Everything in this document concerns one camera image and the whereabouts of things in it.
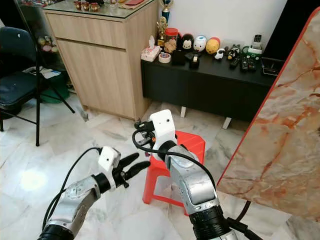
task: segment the red jar lid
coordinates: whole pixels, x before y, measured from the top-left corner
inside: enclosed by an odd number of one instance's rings
[[[174,27],[168,27],[165,30],[165,35],[167,35],[167,36],[177,36],[178,35],[178,29],[176,29]]]

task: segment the wooden cabinet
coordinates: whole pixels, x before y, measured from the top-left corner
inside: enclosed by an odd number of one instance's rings
[[[155,0],[126,18],[44,9],[84,107],[130,119],[143,116],[150,101],[142,93],[140,55],[155,36],[157,10]]]

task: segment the tape roll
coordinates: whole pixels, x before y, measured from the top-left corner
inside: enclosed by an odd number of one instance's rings
[[[169,53],[160,53],[159,54],[159,62],[162,64],[170,63],[171,61],[171,55]]]

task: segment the trophy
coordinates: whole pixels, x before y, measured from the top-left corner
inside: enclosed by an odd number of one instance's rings
[[[164,16],[160,17],[160,20],[159,22],[156,22],[156,25],[158,27],[157,45],[163,47],[165,42],[165,32],[168,27],[167,19]]]
[[[165,17],[166,22],[169,21],[169,8],[171,8],[172,4],[174,3],[174,0],[159,0],[161,6],[163,7],[162,9],[162,17]]]

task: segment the black remote control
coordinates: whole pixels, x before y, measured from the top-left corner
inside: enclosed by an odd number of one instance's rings
[[[248,68],[251,71],[257,70],[256,61],[249,58],[249,60],[248,60]]]
[[[235,69],[236,66],[239,64],[240,62],[240,57],[236,57],[234,60],[232,60],[232,62],[230,63],[230,68],[231,69]]]
[[[241,70],[248,71],[248,59],[245,56],[241,58]]]

